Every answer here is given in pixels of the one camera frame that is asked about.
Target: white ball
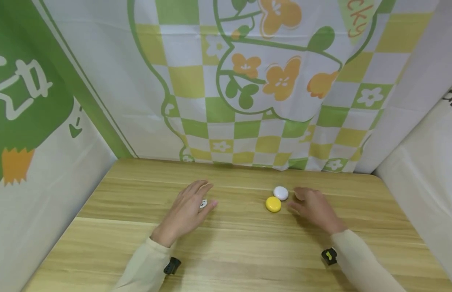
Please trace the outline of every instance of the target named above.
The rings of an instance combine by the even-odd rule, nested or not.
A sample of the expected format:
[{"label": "white ball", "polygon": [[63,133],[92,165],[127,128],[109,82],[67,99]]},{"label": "white ball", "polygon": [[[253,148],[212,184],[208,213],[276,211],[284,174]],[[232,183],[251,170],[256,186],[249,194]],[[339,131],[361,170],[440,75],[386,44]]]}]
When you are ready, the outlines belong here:
[{"label": "white ball", "polygon": [[273,194],[281,201],[285,201],[289,196],[289,191],[285,187],[275,187],[273,190]]}]

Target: right hand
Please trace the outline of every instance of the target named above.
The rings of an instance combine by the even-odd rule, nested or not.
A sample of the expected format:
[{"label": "right hand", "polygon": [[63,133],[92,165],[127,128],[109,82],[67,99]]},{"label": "right hand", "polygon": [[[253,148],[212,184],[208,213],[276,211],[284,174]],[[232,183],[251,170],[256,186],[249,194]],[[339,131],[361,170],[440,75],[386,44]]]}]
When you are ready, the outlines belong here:
[{"label": "right hand", "polygon": [[287,204],[291,211],[307,219],[330,236],[347,229],[321,191],[305,187],[294,188],[294,191],[299,202]]}]

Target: black wrist strap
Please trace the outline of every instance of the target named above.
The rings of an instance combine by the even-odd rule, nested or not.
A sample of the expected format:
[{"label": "black wrist strap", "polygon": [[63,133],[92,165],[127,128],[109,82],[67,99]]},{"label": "black wrist strap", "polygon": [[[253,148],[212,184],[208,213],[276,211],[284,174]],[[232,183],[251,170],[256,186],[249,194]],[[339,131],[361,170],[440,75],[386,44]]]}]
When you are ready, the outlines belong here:
[{"label": "black wrist strap", "polygon": [[325,249],[321,253],[321,257],[325,260],[326,264],[329,266],[337,263],[336,261],[337,253],[336,250],[334,250],[333,248]]},{"label": "black wrist strap", "polygon": [[182,264],[181,261],[176,258],[171,258],[167,266],[164,268],[164,273],[167,275],[176,274],[177,268],[179,268],[180,264]]}]

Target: green and yellow checkered pattern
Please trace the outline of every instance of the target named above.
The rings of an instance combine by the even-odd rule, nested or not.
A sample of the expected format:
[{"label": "green and yellow checkered pattern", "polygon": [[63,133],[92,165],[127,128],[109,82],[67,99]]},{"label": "green and yellow checkered pattern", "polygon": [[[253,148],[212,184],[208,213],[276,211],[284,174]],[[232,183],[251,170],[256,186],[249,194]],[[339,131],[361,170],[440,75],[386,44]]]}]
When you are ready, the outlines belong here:
[{"label": "green and yellow checkered pattern", "polygon": [[227,48],[211,44],[220,37],[212,1],[151,2],[148,17],[135,12],[136,30],[170,93],[161,114],[185,145],[181,160],[331,172],[355,169],[435,9],[428,0],[383,0],[321,110],[294,122],[272,110],[240,113],[219,96],[216,71]]}]

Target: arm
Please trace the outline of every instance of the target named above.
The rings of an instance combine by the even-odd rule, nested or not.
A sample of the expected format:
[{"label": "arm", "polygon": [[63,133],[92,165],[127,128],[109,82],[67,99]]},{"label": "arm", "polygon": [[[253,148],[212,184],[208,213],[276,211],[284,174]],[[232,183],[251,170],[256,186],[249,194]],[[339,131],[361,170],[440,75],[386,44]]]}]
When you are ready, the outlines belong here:
[{"label": "arm", "polygon": [[298,201],[288,204],[290,210],[331,237],[341,270],[359,292],[406,292],[380,265],[367,244],[348,230],[320,191],[309,188],[294,191]]},{"label": "arm", "polygon": [[207,183],[195,181],[179,193],[161,224],[134,252],[112,292],[159,291],[165,278],[164,268],[171,259],[171,246],[195,230],[217,205],[213,200],[199,210],[204,196],[213,187]]},{"label": "arm", "polygon": [[170,258],[170,248],[146,239],[134,252],[112,292],[158,292]]},{"label": "arm", "polygon": [[354,232],[346,230],[333,234],[331,240],[341,270],[358,291],[406,292]]}]

